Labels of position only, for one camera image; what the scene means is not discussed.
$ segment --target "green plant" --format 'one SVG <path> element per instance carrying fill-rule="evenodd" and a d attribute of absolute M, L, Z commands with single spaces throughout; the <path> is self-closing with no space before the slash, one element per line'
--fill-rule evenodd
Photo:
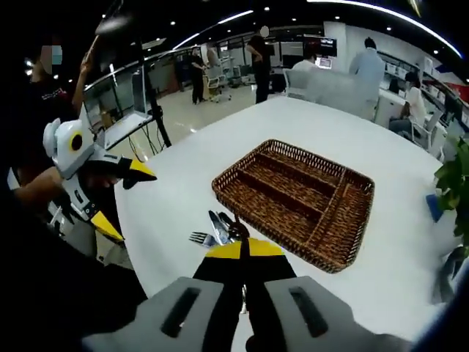
<path fill-rule="evenodd" d="M 462 264 L 469 257 L 469 144 L 462 138 L 451 141 L 456 150 L 455 158 L 445 162 L 435 173 L 437 188 L 442 192 L 437 200 L 441 210 L 455 209 L 457 212 L 454 236 L 462 236 L 463 249 L 456 248 L 453 252 L 457 255 L 450 257 Z"/>

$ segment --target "white tabletop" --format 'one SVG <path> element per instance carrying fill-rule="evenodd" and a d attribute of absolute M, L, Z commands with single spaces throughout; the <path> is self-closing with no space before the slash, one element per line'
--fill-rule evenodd
<path fill-rule="evenodd" d="M 414 340 L 438 311 L 430 304 L 440 259 L 429 236 L 424 196 L 440 162 L 394 133 L 327 106 L 279 97 L 240 111 L 151 158 L 158 180 L 129 191 L 116 185 L 119 220 L 133 267 L 148 296 L 193 276 L 207 250 L 192 231 L 212 232 L 208 210 L 224 210 L 212 180 L 267 139 L 279 139 L 361 172 L 375 182 L 368 227 L 356 261 L 327 274 L 287 252 L 298 276 L 310 276 L 348 303 L 376 333 Z M 248 227 L 252 237 L 265 238 Z M 250 334 L 243 316 L 233 351 Z"/>
<path fill-rule="evenodd" d="M 152 120 L 151 116 L 145 116 L 138 112 L 131 112 L 122 119 L 114 123 L 104 133 L 104 148 L 111 149 L 114 145 L 127 138 L 133 132 L 138 130 L 145 123 Z"/>

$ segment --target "tiled floor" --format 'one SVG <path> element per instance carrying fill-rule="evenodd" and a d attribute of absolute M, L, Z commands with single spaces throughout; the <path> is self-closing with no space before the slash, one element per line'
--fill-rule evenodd
<path fill-rule="evenodd" d="M 197 133 L 198 130 L 211 123 L 252 106 L 256 99 L 255 86 L 231 89 L 229 94 L 232 96 L 231 100 L 223 100 L 220 103 L 207 101 L 196 106 L 191 100 L 192 89 L 160 99 L 158 104 L 163 108 L 163 121 L 171 143 L 176 144 L 191 133 Z M 153 144 L 159 149 L 155 122 L 149 124 L 149 133 Z M 152 157 L 150 146 L 142 130 L 135 132 L 131 139 L 136 146 L 140 160 L 146 161 Z M 128 139 L 120 142 L 111 151 L 114 154 L 134 158 Z"/>

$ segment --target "wall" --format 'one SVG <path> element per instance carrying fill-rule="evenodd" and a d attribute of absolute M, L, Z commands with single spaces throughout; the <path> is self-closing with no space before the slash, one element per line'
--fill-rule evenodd
<path fill-rule="evenodd" d="M 355 26 L 347 26 L 344 23 L 324 22 L 326 37 L 337 39 L 337 58 L 333 62 L 333 70 L 348 72 L 348 67 L 355 55 L 365 49 L 363 42 L 371 37 L 378 51 L 385 52 L 401 60 L 415 65 L 422 61 L 424 56 L 433 60 L 433 67 L 441 65 L 441 62 L 420 48 L 411 45 L 404 40 L 397 39 L 387 34 L 372 31 Z M 439 79 L 444 82 L 463 84 L 453 73 L 444 73 Z"/>

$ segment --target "ceiling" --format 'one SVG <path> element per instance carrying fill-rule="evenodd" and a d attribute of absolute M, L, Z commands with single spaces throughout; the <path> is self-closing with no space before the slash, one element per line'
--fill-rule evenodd
<path fill-rule="evenodd" d="M 125 2 L 125 6 L 137 9 L 141 37 L 144 42 L 158 37 L 167 38 L 158 49 L 153 49 L 154 54 L 172 49 L 192 34 L 202 32 L 216 25 L 221 19 L 246 10 L 253 10 L 254 13 L 214 26 L 190 41 L 188 45 L 196 42 L 204 43 L 209 37 L 212 40 L 220 40 L 237 33 L 251 32 L 258 29 L 260 25 L 270 27 L 292 24 L 321 25 L 323 21 L 334 21 L 335 16 L 340 16 L 341 22 L 393 35 L 428 53 L 438 50 L 439 54 L 435 56 L 443 64 L 449 66 L 463 81 L 469 78 L 469 40 L 467 31 L 463 30 L 466 14 L 462 8 L 457 7 L 462 5 L 449 5 L 447 1 L 416 0 L 420 3 L 421 18 L 407 0 L 362 2 L 379 4 L 416 19 L 447 39 L 462 53 L 463 59 L 460 59 L 449 48 L 445 48 L 439 40 L 403 20 L 381 12 L 343 4 L 309 4 L 306 0 L 282 2 L 267 0 L 125 1 L 128 1 Z M 17 9 L 18 14 L 15 17 L 23 25 L 20 29 L 16 29 L 16 32 L 20 34 L 15 34 L 15 38 L 18 36 L 15 42 L 21 43 L 20 52 L 28 55 L 30 48 L 38 42 L 42 31 L 57 33 L 62 38 L 64 52 L 60 79 L 75 80 L 80 61 L 93 41 L 95 29 L 112 2 L 109 0 L 50 0 L 47 5 L 31 5 L 26 11 Z M 264 11 L 265 7 L 269 7 L 270 11 Z M 392 27 L 391 32 L 386 31 L 388 26 Z M 94 81 L 101 75 L 101 72 L 96 69 L 89 80 Z"/>

